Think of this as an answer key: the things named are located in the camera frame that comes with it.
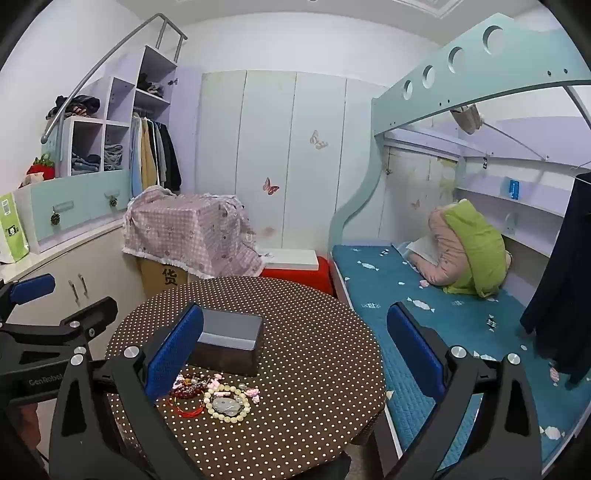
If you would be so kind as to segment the red cord knot charm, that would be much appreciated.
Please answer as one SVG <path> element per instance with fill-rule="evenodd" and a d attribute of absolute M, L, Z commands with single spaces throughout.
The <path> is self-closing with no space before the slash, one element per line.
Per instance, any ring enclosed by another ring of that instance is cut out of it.
<path fill-rule="evenodd" d="M 205 407 L 202 403 L 199 403 L 197 406 L 191 408 L 184 408 L 179 404 L 179 401 L 180 398 L 178 397 L 168 397 L 168 404 L 172 408 L 172 411 L 180 418 L 194 419 L 204 413 Z"/>

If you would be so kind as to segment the teal drawer unit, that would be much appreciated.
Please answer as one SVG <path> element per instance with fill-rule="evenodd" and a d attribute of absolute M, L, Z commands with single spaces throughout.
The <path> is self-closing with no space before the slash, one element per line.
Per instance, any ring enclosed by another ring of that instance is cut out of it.
<path fill-rule="evenodd" d="M 126 170 L 31 184 L 14 192 L 30 249 L 40 254 L 122 215 L 130 200 Z"/>

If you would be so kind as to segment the red item on drawers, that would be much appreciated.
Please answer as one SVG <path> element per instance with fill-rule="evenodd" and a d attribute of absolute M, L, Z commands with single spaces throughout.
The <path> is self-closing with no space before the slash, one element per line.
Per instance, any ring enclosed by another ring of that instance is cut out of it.
<path fill-rule="evenodd" d="M 44 180 L 52 180 L 55 178 L 55 163 L 51 158 L 50 153 L 43 153 L 40 157 L 36 157 L 33 164 L 27 171 L 28 175 L 41 174 Z"/>

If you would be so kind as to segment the dark hanging garment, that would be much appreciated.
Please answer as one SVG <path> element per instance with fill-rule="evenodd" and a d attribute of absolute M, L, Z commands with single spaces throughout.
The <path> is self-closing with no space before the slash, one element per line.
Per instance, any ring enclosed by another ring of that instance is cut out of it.
<path fill-rule="evenodd" d="M 537 351 L 579 384 L 590 370 L 590 175 L 575 177 L 541 281 L 521 319 Z"/>

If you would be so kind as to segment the grey metal tin box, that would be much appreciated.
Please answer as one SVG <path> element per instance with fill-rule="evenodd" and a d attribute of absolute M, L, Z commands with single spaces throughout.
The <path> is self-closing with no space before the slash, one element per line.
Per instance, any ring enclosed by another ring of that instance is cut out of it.
<path fill-rule="evenodd" d="M 256 377 L 263 345 L 263 318 L 204 309 L 204 330 L 187 364 L 212 371 Z"/>

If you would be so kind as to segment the brown polka dot tablecloth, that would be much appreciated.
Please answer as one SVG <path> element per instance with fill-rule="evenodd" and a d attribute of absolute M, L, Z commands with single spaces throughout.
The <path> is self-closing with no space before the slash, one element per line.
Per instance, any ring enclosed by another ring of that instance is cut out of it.
<path fill-rule="evenodd" d="M 164 291 L 131 311 L 106 348 L 108 357 L 144 344 L 188 303 L 259 316 L 259 390 L 242 422 L 207 413 L 183 417 L 168 399 L 163 420 L 208 479 L 287 479 L 367 442 L 386 403 L 380 348 L 349 306 L 280 279 L 224 277 Z"/>

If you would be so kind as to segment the hanging clothes row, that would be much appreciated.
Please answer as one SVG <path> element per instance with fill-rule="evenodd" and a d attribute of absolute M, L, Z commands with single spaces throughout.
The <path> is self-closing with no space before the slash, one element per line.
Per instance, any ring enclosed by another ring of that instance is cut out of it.
<path fill-rule="evenodd" d="M 179 194 L 182 177 L 169 128 L 133 112 L 129 145 L 130 196 L 151 186 Z"/>

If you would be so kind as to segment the pink and green quilt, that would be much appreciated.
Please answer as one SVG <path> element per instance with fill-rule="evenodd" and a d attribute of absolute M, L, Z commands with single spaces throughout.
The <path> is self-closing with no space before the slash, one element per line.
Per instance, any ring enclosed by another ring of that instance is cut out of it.
<path fill-rule="evenodd" d="M 428 219 L 436 261 L 414 250 L 408 261 L 447 294 L 488 298 L 504 283 L 512 262 L 503 237 L 467 199 L 434 209 Z"/>

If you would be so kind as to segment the white pillow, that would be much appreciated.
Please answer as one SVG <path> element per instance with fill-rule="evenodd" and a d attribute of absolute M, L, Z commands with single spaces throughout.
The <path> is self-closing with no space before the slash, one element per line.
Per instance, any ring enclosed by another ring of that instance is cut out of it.
<path fill-rule="evenodd" d="M 439 251 L 436 239 L 431 235 L 423 236 L 407 245 L 407 250 L 434 266 L 439 264 Z"/>

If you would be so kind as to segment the white flat box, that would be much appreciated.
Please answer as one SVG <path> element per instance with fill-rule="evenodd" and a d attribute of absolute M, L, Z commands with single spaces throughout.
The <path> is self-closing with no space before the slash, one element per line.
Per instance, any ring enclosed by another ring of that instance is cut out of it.
<path fill-rule="evenodd" d="M 266 248 L 259 250 L 266 269 L 318 271 L 318 256 L 314 250 Z"/>

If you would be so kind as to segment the lilac cube shelf unit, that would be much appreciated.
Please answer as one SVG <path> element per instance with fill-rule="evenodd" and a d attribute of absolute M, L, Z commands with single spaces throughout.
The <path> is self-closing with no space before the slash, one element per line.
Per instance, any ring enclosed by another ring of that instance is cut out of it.
<path fill-rule="evenodd" d="M 165 123 L 176 69 L 173 60 L 149 45 L 109 60 L 101 76 L 80 91 L 99 100 L 97 111 L 83 116 L 63 114 L 43 147 L 55 163 L 55 176 L 85 173 L 85 168 L 72 166 L 72 159 L 102 158 L 105 147 L 113 144 L 122 147 L 120 167 L 125 169 L 133 112 Z"/>

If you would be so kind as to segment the white panel wardrobe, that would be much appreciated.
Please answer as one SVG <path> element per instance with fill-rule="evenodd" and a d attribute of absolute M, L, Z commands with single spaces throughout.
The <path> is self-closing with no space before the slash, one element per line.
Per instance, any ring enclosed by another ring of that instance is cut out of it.
<path fill-rule="evenodd" d="M 329 223 L 359 189 L 384 87 L 290 71 L 198 73 L 175 139 L 184 193 L 235 195 L 259 248 L 329 252 Z"/>

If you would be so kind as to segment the hanging grey bag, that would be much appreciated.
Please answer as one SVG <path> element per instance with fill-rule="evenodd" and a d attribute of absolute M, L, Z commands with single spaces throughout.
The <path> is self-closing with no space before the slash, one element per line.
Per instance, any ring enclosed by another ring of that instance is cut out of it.
<path fill-rule="evenodd" d="M 461 130 L 468 135 L 473 135 L 484 124 L 476 104 L 453 108 L 450 110 L 450 113 Z"/>

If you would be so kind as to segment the lilac wall shelves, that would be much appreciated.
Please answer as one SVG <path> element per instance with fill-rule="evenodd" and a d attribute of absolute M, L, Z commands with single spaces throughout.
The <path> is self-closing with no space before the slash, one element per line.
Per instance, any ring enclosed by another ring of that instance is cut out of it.
<path fill-rule="evenodd" d="M 590 129 L 578 117 L 520 118 L 469 135 L 452 122 L 385 136 L 399 158 L 388 193 L 405 203 L 400 237 L 422 234 L 428 213 L 467 199 L 506 238 L 552 252 L 577 175 L 590 170 Z"/>

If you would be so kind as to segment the teal bunk bed frame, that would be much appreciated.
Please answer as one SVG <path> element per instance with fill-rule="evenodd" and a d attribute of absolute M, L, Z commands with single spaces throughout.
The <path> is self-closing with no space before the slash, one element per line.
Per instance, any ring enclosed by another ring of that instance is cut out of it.
<path fill-rule="evenodd" d="M 391 179 L 389 164 L 399 158 L 396 148 L 386 143 L 387 133 L 409 126 L 438 128 L 448 122 L 458 126 L 450 110 L 459 106 L 476 104 L 478 108 L 480 103 L 496 97 L 513 102 L 517 94 L 527 91 L 535 92 L 539 100 L 546 100 L 551 88 L 561 87 L 569 95 L 574 95 L 579 86 L 589 83 L 589 24 L 579 11 L 569 11 L 564 2 L 551 2 L 549 7 L 560 20 L 559 28 L 534 31 L 508 16 L 494 14 L 451 41 L 373 100 L 368 171 L 353 197 L 332 217 L 329 226 L 331 259 L 332 249 L 337 245 L 362 245 L 393 246 L 408 260 L 407 245 L 430 234 L 428 219 L 434 209 L 428 213 L 421 235 L 410 238 L 397 234 L 404 225 L 398 216 L 408 210 L 405 203 L 387 191 Z M 513 296 L 526 309 L 552 252 L 543 256 L 501 235 L 512 262 L 500 291 Z M 332 274 L 339 287 L 339 296 L 353 310 L 334 261 Z M 402 449 L 398 441 L 387 400 L 388 397 L 375 424 L 385 476 L 407 450 Z M 442 463 L 444 467 L 453 465 L 462 455 L 481 400 L 480 395 L 472 398 Z M 590 400 L 548 468 L 542 465 L 541 451 L 540 478 L 580 477 L 581 461 L 589 451 Z"/>

